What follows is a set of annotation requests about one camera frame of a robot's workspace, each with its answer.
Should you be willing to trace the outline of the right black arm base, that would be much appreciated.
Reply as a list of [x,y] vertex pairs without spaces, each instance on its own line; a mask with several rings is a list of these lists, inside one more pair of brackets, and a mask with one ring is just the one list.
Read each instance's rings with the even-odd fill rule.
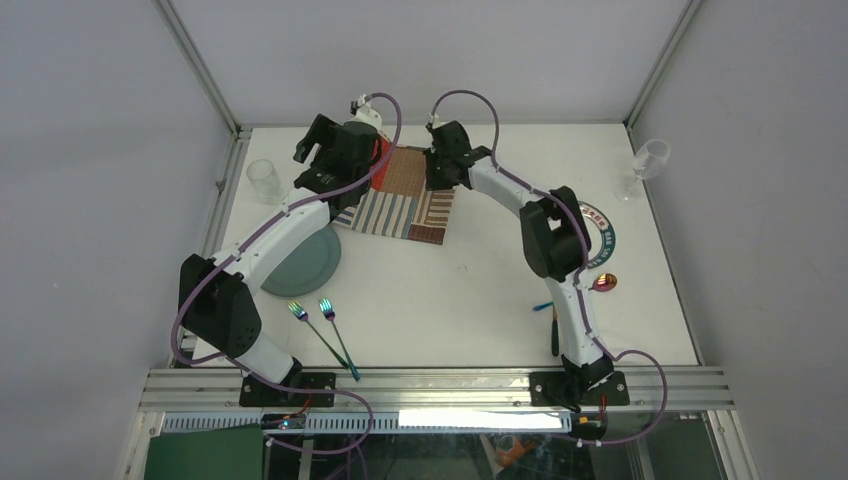
[[615,371],[599,384],[583,388],[564,370],[534,371],[528,375],[531,404],[536,407],[627,406],[630,395],[625,376]]

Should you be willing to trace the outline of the brown striped placemat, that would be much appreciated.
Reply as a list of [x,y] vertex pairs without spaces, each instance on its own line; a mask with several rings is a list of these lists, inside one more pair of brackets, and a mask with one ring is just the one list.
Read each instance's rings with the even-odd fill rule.
[[370,190],[332,224],[355,232],[441,245],[455,189],[430,190],[425,150],[399,146],[370,180]]

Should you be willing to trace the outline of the white green-rimmed small plate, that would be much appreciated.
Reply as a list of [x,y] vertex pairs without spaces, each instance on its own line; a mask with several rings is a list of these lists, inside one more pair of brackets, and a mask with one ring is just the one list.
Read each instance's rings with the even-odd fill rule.
[[587,267],[595,269],[607,263],[615,253],[617,233],[610,219],[597,207],[579,201],[580,212],[589,234]]

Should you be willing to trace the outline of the iridescent spoon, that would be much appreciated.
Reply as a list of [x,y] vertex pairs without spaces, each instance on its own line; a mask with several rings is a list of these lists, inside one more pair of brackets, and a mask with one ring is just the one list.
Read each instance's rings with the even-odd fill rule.
[[[612,273],[604,273],[595,279],[593,285],[590,287],[591,290],[597,292],[608,292],[614,289],[618,285],[618,278]],[[547,302],[543,304],[538,304],[532,307],[533,312],[539,312],[549,307],[552,307],[552,302]]]

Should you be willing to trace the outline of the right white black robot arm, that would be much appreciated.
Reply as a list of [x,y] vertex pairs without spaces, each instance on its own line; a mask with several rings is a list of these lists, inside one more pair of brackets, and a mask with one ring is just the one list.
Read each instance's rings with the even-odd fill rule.
[[543,191],[507,171],[497,164],[492,149],[472,147],[457,121],[432,120],[425,128],[431,135],[425,151],[428,189],[463,186],[491,198],[518,219],[525,261],[544,280],[557,312],[558,355],[568,373],[565,394],[575,404],[592,403],[614,367],[594,331],[584,283],[590,242],[573,190],[563,186]]

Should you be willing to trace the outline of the large teal plate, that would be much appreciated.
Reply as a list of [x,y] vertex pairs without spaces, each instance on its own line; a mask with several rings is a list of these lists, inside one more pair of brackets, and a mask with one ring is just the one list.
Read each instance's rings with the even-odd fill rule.
[[308,295],[332,278],[341,256],[340,239],[332,226],[326,226],[307,238],[281,262],[261,289],[280,298]]

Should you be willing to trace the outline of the clear wine glass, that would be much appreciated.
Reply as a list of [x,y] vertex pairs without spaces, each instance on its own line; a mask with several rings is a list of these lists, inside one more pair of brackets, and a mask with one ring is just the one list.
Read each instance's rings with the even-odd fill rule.
[[657,177],[669,163],[670,145],[661,139],[647,140],[634,154],[631,171],[615,191],[616,198],[623,203],[633,203],[646,180]]

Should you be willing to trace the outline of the gold knife dark handle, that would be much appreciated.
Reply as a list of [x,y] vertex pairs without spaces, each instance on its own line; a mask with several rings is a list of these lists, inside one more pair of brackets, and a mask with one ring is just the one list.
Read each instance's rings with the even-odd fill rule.
[[556,312],[552,313],[551,321],[551,354],[554,357],[558,357],[560,355],[559,322]]

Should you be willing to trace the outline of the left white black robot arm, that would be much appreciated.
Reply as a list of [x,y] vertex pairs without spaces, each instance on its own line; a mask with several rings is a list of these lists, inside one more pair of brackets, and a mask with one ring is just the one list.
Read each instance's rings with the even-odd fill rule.
[[263,377],[262,392],[277,406],[298,399],[302,366],[264,333],[254,297],[305,240],[359,203],[389,153],[378,113],[342,124],[317,115],[293,156],[309,166],[270,216],[212,257],[193,254],[181,266],[178,324]]

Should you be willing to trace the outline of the iridescent fork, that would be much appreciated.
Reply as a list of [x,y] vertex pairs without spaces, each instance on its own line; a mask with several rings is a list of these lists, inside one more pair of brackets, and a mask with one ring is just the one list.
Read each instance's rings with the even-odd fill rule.
[[303,308],[303,306],[296,300],[290,300],[287,302],[288,309],[292,313],[292,315],[299,320],[300,322],[307,325],[312,332],[318,337],[321,343],[325,346],[325,348],[330,352],[330,354],[336,359],[339,365],[343,369],[348,369],[348,362],[329,344],[329,342],[324,338],[324,336],[318,331],[318,329],[311,323],[308,312]]
[[331,324],[331,326],[332,326],[332,328],[333,328],[333,330],[336,334],[336,337],[337,337],[339,344],[342,348],[342,351],[345,355],[345,360],[348,364],[348,369],[349,369],[353,379],[356,382],[360,382],[361,379],[362,379],[361,374],[359,373],[357,366],[355,365],[351,355],[349,354],[347,346],[345,345],[345,342],[342,338],[341,332],[340,332],[340,330],[339,330],[339,328],[336,324],[336,312],[335,312],[335,309],[333,307],[331,300],[327,297],[322,297],[319,300],[319,307],[320,307],[320,310],[321,310],[323,316],[325,317],[325,319],[327,321],[330,322],[330,324]]

